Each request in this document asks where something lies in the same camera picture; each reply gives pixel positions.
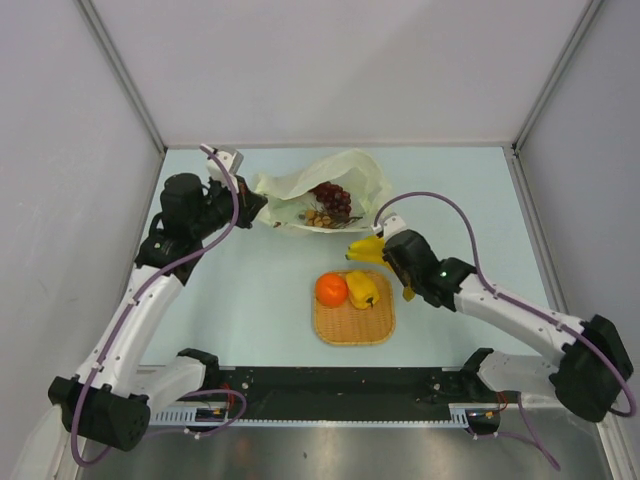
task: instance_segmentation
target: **wicker basket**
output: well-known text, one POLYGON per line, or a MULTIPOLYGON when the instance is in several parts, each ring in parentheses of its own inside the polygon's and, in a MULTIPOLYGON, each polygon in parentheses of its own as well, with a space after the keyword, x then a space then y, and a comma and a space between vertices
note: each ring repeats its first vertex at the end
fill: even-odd
MULTIPOLYGON (((351 270, 341 270, 341 277, 351 270)), ((396 328, 393 291, 389 280, 373 270, 363 270, 380 293, 373 308, 358 310, 349 300, 336 308, 322 305, 314 296, 313 324, 318 336, 331 345, 378 345, 386 342, 396 328)))

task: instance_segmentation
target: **orange fruit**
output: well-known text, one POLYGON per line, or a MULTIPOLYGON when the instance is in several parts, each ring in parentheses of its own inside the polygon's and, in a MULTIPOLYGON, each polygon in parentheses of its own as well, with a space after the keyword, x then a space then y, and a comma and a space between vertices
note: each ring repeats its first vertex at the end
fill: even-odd
POLYGON ((337 273, 325 273, 316 281, 316 298, 325 307, 339 307, 348 297, 347 281, 337 273))

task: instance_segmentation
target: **red grapes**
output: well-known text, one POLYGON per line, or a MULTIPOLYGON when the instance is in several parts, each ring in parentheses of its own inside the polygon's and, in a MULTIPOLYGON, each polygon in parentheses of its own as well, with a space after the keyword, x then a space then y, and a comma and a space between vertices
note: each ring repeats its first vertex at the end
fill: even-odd
POLYGON ((324 182, 311 189, 311 192, 329 214, 345 216, 351 214, 351 195, 340 185, 324 182))

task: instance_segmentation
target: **white bag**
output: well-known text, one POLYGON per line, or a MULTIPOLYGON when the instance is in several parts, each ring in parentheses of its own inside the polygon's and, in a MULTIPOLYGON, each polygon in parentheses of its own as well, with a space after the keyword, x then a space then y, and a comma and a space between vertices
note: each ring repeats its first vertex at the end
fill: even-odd
POLYGON ((362 232, 368 230, 378 209, 389 200, 391 185, 380 166, 362 150, 348 150, 316 160, 308 168, 284 177, 257 175, 254 191, 267 195, 269 203, 256 219, 278 230, 289 232, 362 232), (362 217, 344 228, 310 227, 300 215, 317 206, 309 190, 323 182, 332 182, 351 194, 351 216, 362 217))

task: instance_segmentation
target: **white wall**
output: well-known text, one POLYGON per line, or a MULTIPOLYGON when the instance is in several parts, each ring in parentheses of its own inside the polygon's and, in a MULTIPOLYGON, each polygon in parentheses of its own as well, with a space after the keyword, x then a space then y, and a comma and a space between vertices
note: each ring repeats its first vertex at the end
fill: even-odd
POLYGON ((522 156, 569 307, 616 323, 640 398, 638 19, 636 0, 605 4, 522 156))
POLYGON ((0 477, 98 340, 160 158, 71 0, 0 17, 0 477))
POLYGON ((97 0, 170 146, 509 142, 587 0, 97 0))

